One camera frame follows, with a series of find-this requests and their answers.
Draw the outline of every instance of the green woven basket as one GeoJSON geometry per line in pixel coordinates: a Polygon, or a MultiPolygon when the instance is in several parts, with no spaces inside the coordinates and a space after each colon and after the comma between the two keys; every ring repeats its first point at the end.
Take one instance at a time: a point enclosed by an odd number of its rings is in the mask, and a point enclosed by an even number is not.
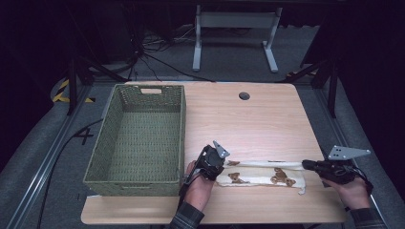
{"type": "Polygon", "coordinates": [[[116,85],[83,182],[102,196],[179,194],[183,86],[116,85]]]}

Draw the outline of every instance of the basket handle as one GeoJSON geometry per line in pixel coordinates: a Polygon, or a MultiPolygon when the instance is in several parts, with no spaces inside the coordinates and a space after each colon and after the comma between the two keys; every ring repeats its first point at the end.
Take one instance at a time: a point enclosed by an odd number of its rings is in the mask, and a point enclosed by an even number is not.
{"type": "Polygon", "coordinates": [[[142,94],[162,94],[163,87],[160,85],[136,85],[142,94]]]}

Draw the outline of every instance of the sleeve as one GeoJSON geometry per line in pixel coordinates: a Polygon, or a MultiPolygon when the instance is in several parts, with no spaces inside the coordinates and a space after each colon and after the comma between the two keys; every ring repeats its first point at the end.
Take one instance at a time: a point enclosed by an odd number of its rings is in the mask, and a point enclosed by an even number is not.
{"type": "Polygon", "coordinates": [[[183,202],[170,222],[170,229],[195,229],[200,225],[204,214],[198,209],[183,202]]]}
{"type": "Polygon", "coordinates": [[[373,208],[362,208],[351,210],[351,215],[356,228],[364,229],[386,229],[384,221],[378,212],[373,208]]]}

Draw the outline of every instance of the white cloth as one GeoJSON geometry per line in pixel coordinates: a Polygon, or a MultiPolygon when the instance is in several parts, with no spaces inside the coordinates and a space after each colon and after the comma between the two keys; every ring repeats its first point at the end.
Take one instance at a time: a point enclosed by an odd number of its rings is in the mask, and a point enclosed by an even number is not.
{"type": "Polygon", "coordinates": [[[226,161],[223,172],[217,176],[220,186],[276,185],[301,189],[305,193],[306,183],[301,162],[284,161],[226,161]]]}

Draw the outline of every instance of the hand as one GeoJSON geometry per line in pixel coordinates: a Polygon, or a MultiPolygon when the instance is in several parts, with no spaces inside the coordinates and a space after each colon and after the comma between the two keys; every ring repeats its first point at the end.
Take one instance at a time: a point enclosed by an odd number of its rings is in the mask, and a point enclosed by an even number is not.
{"type": "MultiPolygon", "coordinates": [[[[194,163],[196,163],[195,160],[188,164],[185,172],[187,175],[193,170],[194,163]]],[[[200,176],[199,174],[196,174],[195,176],[198,177],[191,183],[190,187],[188,187],[184,201],[202,212],[211,196],[211,190],[215,181],[205,179],[205,177],[200,176]]]]}
{"type": "Polygon", "coordinates": [[[354,181],[343,185],[324,178],[322,180],[334,188],[339,194],[340,199],[342,199],[342,202],[352,210],[370,208],[367,185],[362,178],[356,177],[354,181]]]}

